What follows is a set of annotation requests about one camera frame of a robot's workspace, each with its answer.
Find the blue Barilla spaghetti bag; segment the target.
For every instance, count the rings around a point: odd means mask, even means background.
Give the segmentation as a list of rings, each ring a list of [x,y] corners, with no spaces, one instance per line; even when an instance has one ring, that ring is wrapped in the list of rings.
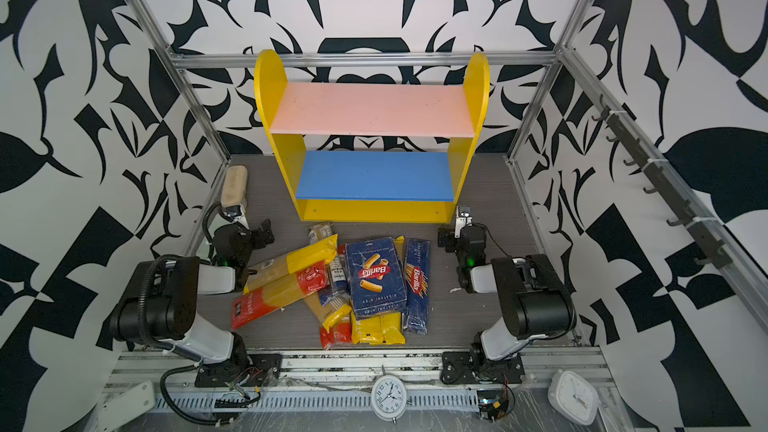
[[[405,240],[403,259],[407,304],[403,315],[403,328],[417,335],[428,333],[429,276],[431,243],[424,239]]]

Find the blue Barilla pasta box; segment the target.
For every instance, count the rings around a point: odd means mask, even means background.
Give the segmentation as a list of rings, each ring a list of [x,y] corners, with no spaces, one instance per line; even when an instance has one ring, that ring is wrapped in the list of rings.
[[[353,312],[358,319],[405,311],[406,286],[391,237],[347,243],[345,258]]]

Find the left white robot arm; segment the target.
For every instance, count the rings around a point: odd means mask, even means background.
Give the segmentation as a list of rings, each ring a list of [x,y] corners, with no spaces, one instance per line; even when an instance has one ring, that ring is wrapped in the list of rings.
[[[247,368],[242,338],[203,318],[198,297],[243,292],[251,253],[273,242],[270,220],[257,229],[234,222],[215,231],[210,260],[167,254],[139,263],[109,316],[110,334],[204,366]]]

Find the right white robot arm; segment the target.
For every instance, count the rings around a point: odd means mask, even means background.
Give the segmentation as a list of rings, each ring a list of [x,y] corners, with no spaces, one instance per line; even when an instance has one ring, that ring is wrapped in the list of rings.
[[[438,230],[438,246],[457,258],[460,287],[495,294],[501,317],[472,344],[478,364],[509,359],[528,345],[558,339],[572,331],[577,314],[570,293],[544,254],[486,256],[490,233],[480,224],[458,231]]]

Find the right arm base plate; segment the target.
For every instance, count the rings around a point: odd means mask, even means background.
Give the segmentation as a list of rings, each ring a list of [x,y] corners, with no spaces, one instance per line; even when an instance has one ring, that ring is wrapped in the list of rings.
[[[443,352],[441,360],[440,381],[445,385],[521,384],[525,375],[519,356],[489,361],[470,352]]]

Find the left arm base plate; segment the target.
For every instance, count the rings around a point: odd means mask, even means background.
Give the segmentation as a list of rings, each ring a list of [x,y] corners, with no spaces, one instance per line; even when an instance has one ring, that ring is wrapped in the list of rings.
[[[283,356],[279,353],[249,354],[243,365],[233,360],[203,365],[197,372],[197,388],[227,387],[236,383],[241,387],[269,386],[280,378]]]

